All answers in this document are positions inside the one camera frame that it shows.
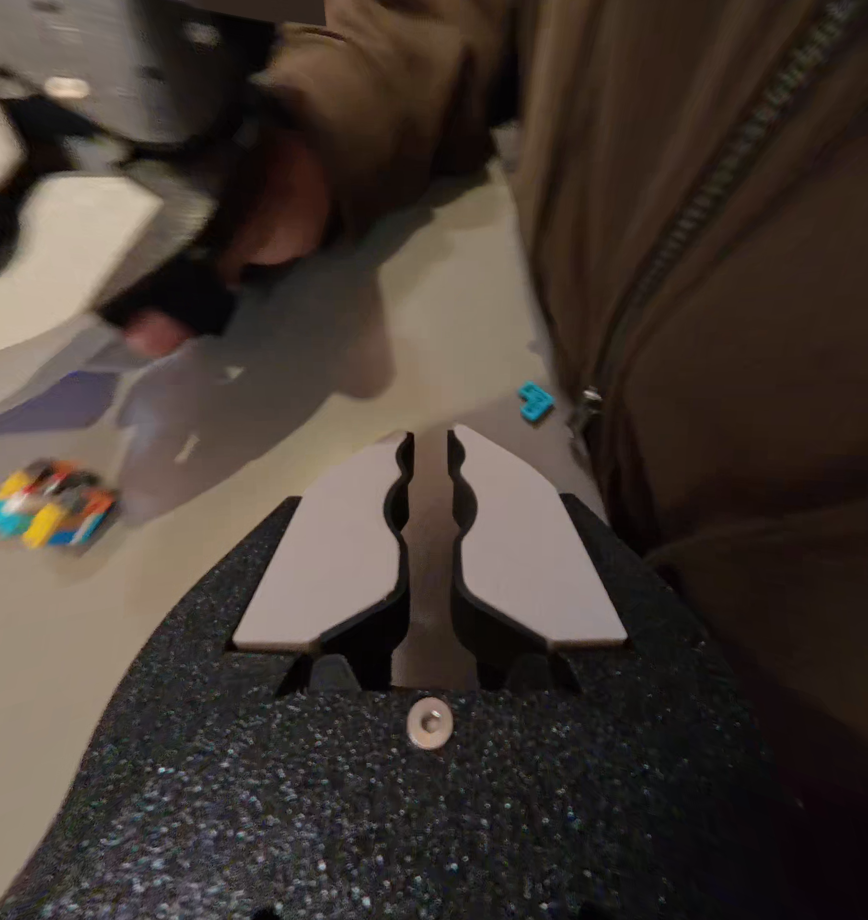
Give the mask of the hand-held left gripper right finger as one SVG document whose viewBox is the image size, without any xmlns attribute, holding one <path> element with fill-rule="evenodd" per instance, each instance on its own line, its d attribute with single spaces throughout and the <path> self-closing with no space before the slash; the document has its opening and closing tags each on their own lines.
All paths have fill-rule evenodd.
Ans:
<svg viewBox="0 0 868 920">
<path fill-rule="evenodd" d="M 527 655 L 622 649 L 628 633 L 564 496 L 472 428 L 448 432 L 451 623 L 478 669 Z"/>
</svg>

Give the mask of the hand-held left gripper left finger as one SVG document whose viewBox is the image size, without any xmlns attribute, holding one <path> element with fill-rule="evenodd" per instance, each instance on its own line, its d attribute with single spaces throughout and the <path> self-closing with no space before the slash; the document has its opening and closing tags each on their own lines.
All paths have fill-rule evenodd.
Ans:
<svg viewBox="0 0 868 920">
<path fill-rule="evenodd" d="M 305 490 L 233 636 L 241 651 L 391 669 L 410 622 L 403 530 L 415 437 L 396 431 Z"/>
</svg>

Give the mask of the teal corner plate brick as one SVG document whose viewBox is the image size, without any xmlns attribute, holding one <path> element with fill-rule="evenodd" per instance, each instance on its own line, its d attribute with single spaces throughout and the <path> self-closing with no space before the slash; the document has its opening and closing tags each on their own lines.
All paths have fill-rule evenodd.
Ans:
<svg viewBox="0 0 868 920">
<path fill-rule="evenodd" d="M 521 418 L 531 425 L 541 423 L 555 409 L 555 397 L 532 381 L 520 386 L 518 397 Z"/>
</svg>

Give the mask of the person's right forearm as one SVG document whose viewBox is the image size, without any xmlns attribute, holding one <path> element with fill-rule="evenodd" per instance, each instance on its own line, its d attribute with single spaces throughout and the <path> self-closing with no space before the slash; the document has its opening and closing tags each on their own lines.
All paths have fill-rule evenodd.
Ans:
<svg viewBox="0 0 868 920">
<path fill-rule="evenodd" d="M 493 151 L 497 87 L 517 2 L 340 1 L 325 25 L 286 25 L 257 75 L 266 108 L 302 131 L 349 236 Z"/>
</svg>

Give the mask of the person's right hand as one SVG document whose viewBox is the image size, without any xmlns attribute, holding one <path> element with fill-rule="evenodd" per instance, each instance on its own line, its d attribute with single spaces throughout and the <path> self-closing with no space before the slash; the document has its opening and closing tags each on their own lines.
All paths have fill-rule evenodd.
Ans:
<svg viewBox="0 0 868 920">
<path fill-rule="evenodd" d="M 320 247 L 331 188 L 302 132 L 268 129 L 239 178 L 216 241 L 170 259 L 111 306 L 108 317 L 133 351 L 158 359 L 192 339 L 221 335 L 246 270 L 290 263 Z"/>
</svg>

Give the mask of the multicoloured brick model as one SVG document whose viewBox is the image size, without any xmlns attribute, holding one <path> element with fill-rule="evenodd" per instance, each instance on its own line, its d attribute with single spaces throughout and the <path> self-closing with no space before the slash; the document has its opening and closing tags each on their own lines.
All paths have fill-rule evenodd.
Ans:
<svg viewBox="0 0 868 920">
<path fill-rule="evenodd" d="M 0 539 L 29 549 L 82 549 L 115 515 L 119 499 L 92 471 L 57 459 L 34 461 L 0 486 Z"/>
</svg>

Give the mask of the person in brown jacket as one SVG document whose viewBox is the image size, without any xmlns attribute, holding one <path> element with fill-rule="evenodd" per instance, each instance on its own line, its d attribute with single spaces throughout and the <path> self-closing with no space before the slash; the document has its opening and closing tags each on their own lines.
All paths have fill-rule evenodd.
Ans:
<svg viewBox="0 0 868 920">
<path fill-rule="evenodd" d="M 868 2 L 517 2 L 520 233 L 610 523 L 868 918 Z"/>
</svg>

